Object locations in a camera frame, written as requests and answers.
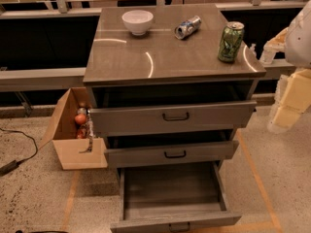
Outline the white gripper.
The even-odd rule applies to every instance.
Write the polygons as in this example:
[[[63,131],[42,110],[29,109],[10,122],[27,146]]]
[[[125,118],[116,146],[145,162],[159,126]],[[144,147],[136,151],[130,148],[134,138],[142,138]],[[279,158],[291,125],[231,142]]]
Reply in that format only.
[[[285,51],[288,28],[284,28],[263,46],[259,61],[271,64],[277,52]],[[290,130],[311,105],[311,70],[298,69],[277,82],[275,102],[269,114],[267,129],[276,134]]]

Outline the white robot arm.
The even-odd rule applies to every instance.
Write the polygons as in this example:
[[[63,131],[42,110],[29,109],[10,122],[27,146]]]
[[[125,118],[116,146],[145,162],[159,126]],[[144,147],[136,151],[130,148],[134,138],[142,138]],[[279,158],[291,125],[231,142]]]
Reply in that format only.
[[[283,52],[286,61],[295,67],[294,73],[282,75],[277,82],[267,124],[270,132],[283,133],[311,106],[311,1],[287,28],[266,42],[259,61],[271,64],[277,52]]]

